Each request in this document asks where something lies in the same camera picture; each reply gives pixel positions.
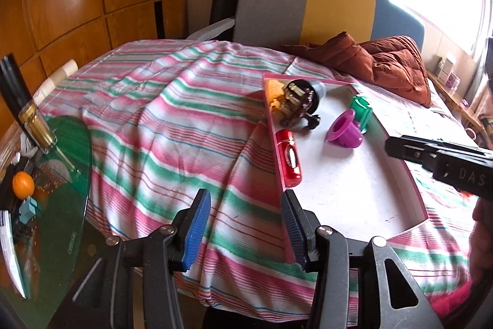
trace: headboard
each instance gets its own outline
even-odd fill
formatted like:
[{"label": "headboard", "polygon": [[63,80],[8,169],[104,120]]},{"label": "headboard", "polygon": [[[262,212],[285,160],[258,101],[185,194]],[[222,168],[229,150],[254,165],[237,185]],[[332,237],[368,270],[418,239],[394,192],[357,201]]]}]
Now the headboard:
[{"label": "headboard", "polygon": [[277,47],[323,44],[341,31],[356,40],[408,35],[421,49],[425,28],[389,0],[238,0],[233,40]]}]

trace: red cloth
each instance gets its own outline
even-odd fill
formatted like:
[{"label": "red cloth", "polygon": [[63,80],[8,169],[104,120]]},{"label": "red cloth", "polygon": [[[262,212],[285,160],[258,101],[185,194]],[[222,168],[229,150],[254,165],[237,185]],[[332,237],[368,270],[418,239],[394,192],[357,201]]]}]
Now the red cloth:
[{"label": "red cloth", "polygon": [[357,44],[345,31],[323,45],[285,45],[289,54],[351,74],[429,108],[431,92],[416,42],[404,35]]},{"label": "red cloth", "polygon": [[451,312],[455,311],[471,293],[472,281],[468,281],[461,287],[456,289],[453,293],[437,300],[431,304],[431,307],[435,310],[438,317],[443,320]]}]

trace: white tray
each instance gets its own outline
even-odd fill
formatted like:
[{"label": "white tray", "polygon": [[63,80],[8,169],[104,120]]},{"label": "white tray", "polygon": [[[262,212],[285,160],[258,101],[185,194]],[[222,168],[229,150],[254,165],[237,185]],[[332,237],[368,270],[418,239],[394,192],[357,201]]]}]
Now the white tray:
[{"label": "white tray", "polygon": [[[287,84],[295,79],[314,78],[264,74],[264,88],[269,79]],[[302,208],[313,211],[321,224],[333,227],[347,238],[366,242],[373,236],[389,239],[425,222],[428,215],[416,183],[404,161],[385,153],[389,135],[375,114],[372,113],[358,148],[325,142],[327,130],[349,108],[357,91],[348,83],[320,81],[327,88],[327,96],[315,112],[321,118],[320,125],[308,130],[303,119],[301,125],[291,128],[302,172],[302,182],[293,191]],[[283,127],[274,123],[265,94],[264,99],[278,161],[275,174],[282,193],[286,187],[280,173],[275,133]]]}]

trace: bed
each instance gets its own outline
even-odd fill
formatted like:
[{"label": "bed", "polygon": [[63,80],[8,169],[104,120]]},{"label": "bed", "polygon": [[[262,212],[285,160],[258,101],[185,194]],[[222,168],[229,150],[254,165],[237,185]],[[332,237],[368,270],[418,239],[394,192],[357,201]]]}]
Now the bed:
[{"label": "bed", "polygon": [[[146,236],[189,207],[199,188],[209,189],[206,234],[196,263],[176,276],[178,290],[205,306],[281,322],[307,317],[316,276],[283,261],[261,92],[265,72],[353,83],[390,135],[474,144],[435,91],[426,109],[299,57],[223,41],[122,45],[63,81],[41,110],[77,116],[91,131],[87,219],[98,230],[124,239]],[[390,243],[435,300],[468,280],[475,197],[408,166],[430,218]],[[355,272],[351,278],[348,321],[354,324]]]}]

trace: brown pillow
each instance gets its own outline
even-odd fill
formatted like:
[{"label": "brown pillow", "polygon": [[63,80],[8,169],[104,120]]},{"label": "brown pillow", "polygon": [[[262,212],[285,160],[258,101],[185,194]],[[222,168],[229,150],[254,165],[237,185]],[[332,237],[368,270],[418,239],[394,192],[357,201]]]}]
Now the brown pillow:
[{"label": "brown pillow", "polygon": [[431,105],[425,66],[416,42],[395,36],[357,44],[345,31],[323,45],[284,45],[283,51],[377,84],[397,95]]}]

